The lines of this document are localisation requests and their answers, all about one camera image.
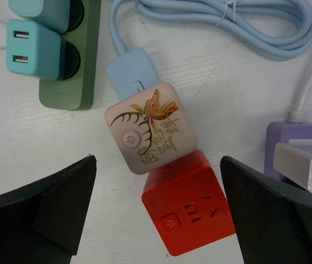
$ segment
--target teal usb charger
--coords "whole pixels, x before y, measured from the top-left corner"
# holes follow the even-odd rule
[[[7,69],[46,80],[64,79],[66,41],[30,20],[7,24]]]
[[[11,11],[55,32],[68,30],[70,0],[9,0]]]

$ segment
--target green power strip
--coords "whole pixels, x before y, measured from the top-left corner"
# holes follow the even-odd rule
[[[98,32],[101,0],[82,0],[84,20],[71,32],[62,35],[72,43],[81,56],[78,72],[67,80],[40,80],[40,101],[48,108],[87,110],[94,102]]]

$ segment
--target usb port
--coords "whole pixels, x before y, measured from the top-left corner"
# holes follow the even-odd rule
[[[13,61],[14,62],[20,62],[20,63],[28,63],[29,62],[29,57],[24,57],[24,56],[13,56]]]
[[[14,37],[18,37],[20,39],[28,39],[30,36],[30,33],[25,31],[14,31]]]

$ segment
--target red cube socket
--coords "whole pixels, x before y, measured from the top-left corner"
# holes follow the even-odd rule
[[[235,234],[227,199],[200,150],[150,172],[142,201],[172,256]]]

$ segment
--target white wooden surface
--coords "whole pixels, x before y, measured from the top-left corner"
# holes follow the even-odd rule
[[[116,57],[107,26],[110,1],[102,0],[95,102],[89,111],[41,106],[38,80],[7,72],[0,51],[0,194],[92,154],[98,159],[97,181],[73,264],[243,263],[235,235],[180,257],[167,255],[141,203],[146,177],[128,171],[103,119],[107,107],[118,102],[105,74]],[[14,17],[4,0],[0,17]],[[275,36],[293,30],[273,18],[250,21]],[[160,78],[176,87],[218,178],[224,155],[262,171],[265,129],[285,117],[299,78],[311,65],[312,49],[289,62],[272,62],[214,26],[159,23],[140,15],[133,3],[123,6],[118,24],[127,46],[145,48]],[[0,25],[0,43],[5,35]],[[312,93],[306,111],[312,122]]]

